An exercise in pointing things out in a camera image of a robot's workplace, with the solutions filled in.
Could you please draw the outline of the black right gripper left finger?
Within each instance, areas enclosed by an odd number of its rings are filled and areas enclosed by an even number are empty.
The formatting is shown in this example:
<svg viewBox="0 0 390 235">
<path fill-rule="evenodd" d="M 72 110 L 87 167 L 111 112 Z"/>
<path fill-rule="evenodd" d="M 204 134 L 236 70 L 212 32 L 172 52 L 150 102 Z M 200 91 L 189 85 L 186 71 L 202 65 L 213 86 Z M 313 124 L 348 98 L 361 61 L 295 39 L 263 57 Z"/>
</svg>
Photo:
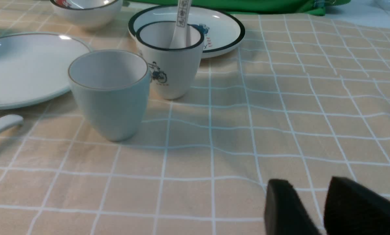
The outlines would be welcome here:
<svg viewBox="0 0 390 235">
<path fill-rule="evenodd" d="M 287 180 L 267 183 L 264 227 L 267 235 L 319 235 L 300 197 Z"/>
</svg>

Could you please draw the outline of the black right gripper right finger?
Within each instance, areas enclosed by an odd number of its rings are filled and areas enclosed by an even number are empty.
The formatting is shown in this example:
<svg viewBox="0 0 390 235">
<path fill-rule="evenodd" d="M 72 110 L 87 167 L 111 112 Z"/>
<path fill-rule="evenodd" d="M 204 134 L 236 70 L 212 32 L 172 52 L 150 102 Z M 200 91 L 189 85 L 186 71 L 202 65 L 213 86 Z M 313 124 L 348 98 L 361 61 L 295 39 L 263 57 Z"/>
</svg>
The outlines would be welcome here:
<svg viewBox="0 0 390 235">
<path fill-rule="evenodd" d="M 324 227 L 329 235 L 390 235 L 390 201 L 354 180 L 333 176 Z"/>
</svg>

